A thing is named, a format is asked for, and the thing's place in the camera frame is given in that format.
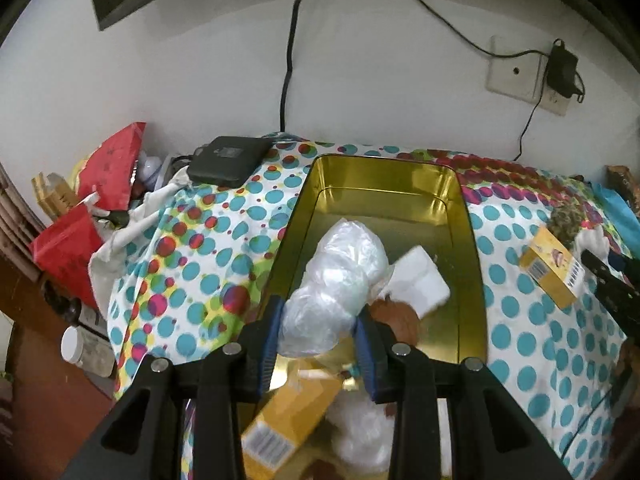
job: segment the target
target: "white wall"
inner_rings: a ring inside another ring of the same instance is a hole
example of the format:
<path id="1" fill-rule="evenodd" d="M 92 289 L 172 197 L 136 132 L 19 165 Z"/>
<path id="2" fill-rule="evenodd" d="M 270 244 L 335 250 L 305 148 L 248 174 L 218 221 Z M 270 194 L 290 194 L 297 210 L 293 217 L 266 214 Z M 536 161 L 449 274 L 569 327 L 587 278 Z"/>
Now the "white wall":
<path id="1" fill-rule="evenodd" d="M 148 121 L 150 151 L 278 129 L 293 0 L 156 0 L 99 32 L 91 0 L 33 0 L 0 48 L 0 160 L 67 174 L 105 137 Z M 640 168 L 640 75 L 557 0 L 428 0 L 469 37 L 579 57 L 583 104 L 534 115 L 523 163 L 598 178 Z M 488 62 L 414 0 L 304 0 L 287 129 L 311 139 L 513 158 L 531 105 L 484 89 Z"/>

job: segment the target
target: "yellow cardboard box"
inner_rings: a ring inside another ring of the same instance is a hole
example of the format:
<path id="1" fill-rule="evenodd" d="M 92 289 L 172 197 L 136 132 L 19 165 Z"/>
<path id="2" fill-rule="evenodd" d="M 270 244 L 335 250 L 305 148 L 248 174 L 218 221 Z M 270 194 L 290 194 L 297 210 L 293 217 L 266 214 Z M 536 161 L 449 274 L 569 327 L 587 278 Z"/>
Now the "yellow cardboard box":
<path id="1" fill-rule="evenodd" d="M 287 383 L 242 434 L 247 478 L 271 480 L 320 423 L 341 387 L 342 379 L 323 368 L 295 363 Z"/>
<path id="2" fill-rule="evenodd" d="M 559 308 L 577 300 L 584 267 L 546 227 L 541 227 L 520 257 L 526 270 Z"/>

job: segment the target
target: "red bag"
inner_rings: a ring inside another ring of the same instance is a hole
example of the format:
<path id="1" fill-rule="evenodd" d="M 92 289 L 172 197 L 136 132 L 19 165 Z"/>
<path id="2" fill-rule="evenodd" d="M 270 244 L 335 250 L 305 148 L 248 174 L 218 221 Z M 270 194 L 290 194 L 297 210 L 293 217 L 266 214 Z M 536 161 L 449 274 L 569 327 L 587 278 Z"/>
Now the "red bag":
<path id="1" fill-rule="evenodd" d="M 29 248 L 37 266 L 97 310 L 88 266 L 101 245 L 91 214 L 84 204 L 78 204 L 44 229 Z"/>
<path id="2" fill-rule="evenodd" d="M 96 207 L 107 211 L 129 209 L 133 167 L 138 160 L 146 123 L 131 123 L 95 150 L 78 175 L 78 196 L 84 200 L 97 191 Z"/>

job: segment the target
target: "white plastic bag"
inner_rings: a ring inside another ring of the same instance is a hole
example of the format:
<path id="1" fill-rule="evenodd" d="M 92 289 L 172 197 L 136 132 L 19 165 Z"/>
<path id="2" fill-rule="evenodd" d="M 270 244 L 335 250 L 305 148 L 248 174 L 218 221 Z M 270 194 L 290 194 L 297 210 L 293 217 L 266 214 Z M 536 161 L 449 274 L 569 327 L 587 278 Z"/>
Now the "white plastic bag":
<path id="1" fill-rule="evenodd" d="M 316 283 L 303 285 L 285 304 L 278 353 L 284 357 L 323 354 L 351 330 L 354 317 Z"/>
<path id="2" fill-rule="evenodd" d="M 351 331 L 370 285 L 387 267 L 375 234 L 360 222 L 337 222 L 318 243 L 300 288 L 285 304 L 278 353 L 302 357 L 331 350 Z"/>
<path id="3" fill-rule="evenodd" d="M 364 224 L 349 222 L 344 218 L 321 238 L 318 251 L 347 257 L 364 271 L 369 285 L 376 283 L 389 266 L 380 238 Z"/>
<path id="4" fill-rule="evenodd" d="M 389 469 L 395 417 L 385 415 L 385 405 L 375 404 L 366 392 L 342 391 L 326 412 L 337 429 L 332 434 L 334 453 L 360 474 Z"/>

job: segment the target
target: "blue cloth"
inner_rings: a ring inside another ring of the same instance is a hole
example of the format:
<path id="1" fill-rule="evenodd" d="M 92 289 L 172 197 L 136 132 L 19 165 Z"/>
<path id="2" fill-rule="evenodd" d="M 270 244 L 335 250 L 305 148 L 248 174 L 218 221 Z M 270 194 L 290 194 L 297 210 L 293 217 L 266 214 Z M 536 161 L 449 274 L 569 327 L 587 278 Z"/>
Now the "blue cloth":
<path id="1" fill-rule="evenodd" d="M 640 258 L 640 222 L 634 212 L 612 189 L 593 184 L 593 192 L 631 254 L 634 258 Z"/>

